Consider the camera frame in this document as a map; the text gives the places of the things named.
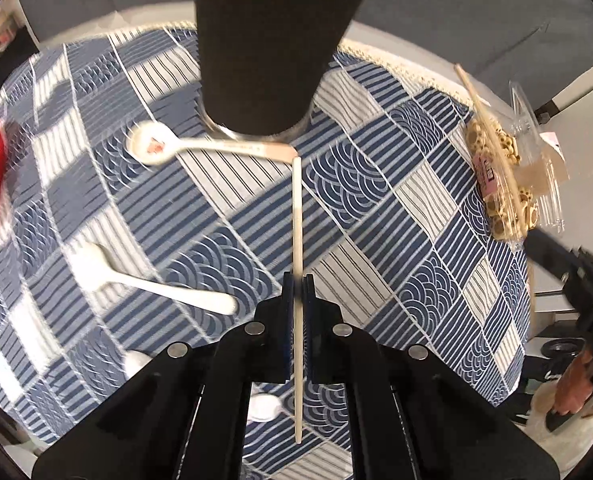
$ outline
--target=spoon handle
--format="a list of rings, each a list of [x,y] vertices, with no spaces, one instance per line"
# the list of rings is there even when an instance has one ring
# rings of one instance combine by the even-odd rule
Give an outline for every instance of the spoon handle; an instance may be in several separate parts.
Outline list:
[[[162,283],[142,280],[141,278],[135,278],[134,276],[128,276],[120,272],[113,274],[112,279],[114,282],[122,283],[123,285],[135,286],[136,288],[147,290],[164,298],[191,304],[204,310],[224,314],[225,316],[231,316],[236,311],[235,298],[223,292],[163,285]]]
[[[257,156],[290,164],[298,156],[289,144],[279,142],[241,142],[239,140],[181,139],[179,150],[210,150]]]

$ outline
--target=screw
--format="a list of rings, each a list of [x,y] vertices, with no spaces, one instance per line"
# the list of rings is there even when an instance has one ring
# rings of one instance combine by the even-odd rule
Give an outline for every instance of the screw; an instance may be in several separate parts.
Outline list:
[[[417,361],[423,361],[428,356],[428,349],[425,346],[414,345],[408,348],[408,355]]]
[[[333,326],[333,332],[339,337],[347,337],[352,333],[352,327],[345,323],[339,323]]]
[[[265,330],[265,325],[263,323],[259,323],[258,321],[252,321],[245,325],[245,333],[249,335],[259,335],[262,334]]]
[[[168,346],[168,355],[173,358],[183,357],[188,353],[188,346],[185,343],[173,343]]]

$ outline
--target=black pot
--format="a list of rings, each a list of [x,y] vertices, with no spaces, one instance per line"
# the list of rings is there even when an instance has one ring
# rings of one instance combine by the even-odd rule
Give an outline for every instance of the black pot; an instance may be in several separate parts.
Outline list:
[[[214,133],[289,140],[361,0],[196,0],[202,98]]]

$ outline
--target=blue patchwork tablecloth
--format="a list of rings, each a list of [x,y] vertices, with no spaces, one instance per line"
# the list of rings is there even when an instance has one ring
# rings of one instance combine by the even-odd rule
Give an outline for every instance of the blue patchwork tablecloth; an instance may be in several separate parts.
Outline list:
[[[183,153],[146,168],[128,129],[163,121],[205,136],[196,32],[160,28],[47,50],[0,94],[9,162],[0,197],[0,405],[54,442],[125,382],[126,351],[215,341],[279,292],[291,267],[291,168]],[[319,296],[381,343],[422,342],[490,402],[515,386],[529,319],[526,261],[491,239],[464,147],[470,110],[347,53],[315,98],[304,159],[304,254]],[[124,286],[85,293],[84,241],[119,270],[238,298],[226,317]],[[352,475],[341,386],[308,384],[304,443],[293,388],[250,422],[243,478]]]

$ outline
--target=white spoon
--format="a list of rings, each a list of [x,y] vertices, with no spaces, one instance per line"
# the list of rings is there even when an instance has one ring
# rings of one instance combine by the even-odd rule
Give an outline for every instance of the white spoon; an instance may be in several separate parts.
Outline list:
[[[278,142],[243,142],[239,140],[179,139],[165,124],[142,121],[131,128],[126,140],[128,153],[146,166],[168,162],[182,150],[211,150],[257,156],[289,164],[299,156],[289,144]]]
[[[148,280],[117,272],[110,266],[103,250],[95,244],[82,244],[72,254],[70,264],[77,283],[83,290],[89,292],[99,290],[108,283],[122,283],[123,285],[141,288],[159,296],[198,306],[225,316],[231,316],[236,312],[236,299],[229,294],[162,285],[161,283],[149,282]]]

